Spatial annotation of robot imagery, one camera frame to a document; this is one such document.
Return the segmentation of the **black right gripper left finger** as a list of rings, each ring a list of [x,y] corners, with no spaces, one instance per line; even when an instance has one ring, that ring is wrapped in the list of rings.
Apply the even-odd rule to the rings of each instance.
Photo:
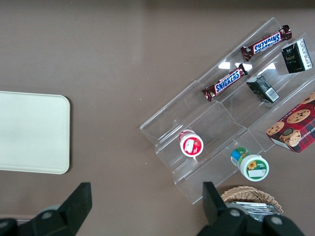
[[[83,182],[58,207],[41,212],[18,225],[14,218],[0,220],[2,236],[74,236],[92,209],[91,184]]]

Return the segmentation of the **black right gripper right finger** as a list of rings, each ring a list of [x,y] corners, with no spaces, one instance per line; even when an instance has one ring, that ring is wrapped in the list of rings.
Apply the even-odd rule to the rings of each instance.
[[[212,182],[203,183],[203,209],[208,220],[199,236],[303,236],[289,218],[267,215],[262,222],[239,208],[227,207]]]

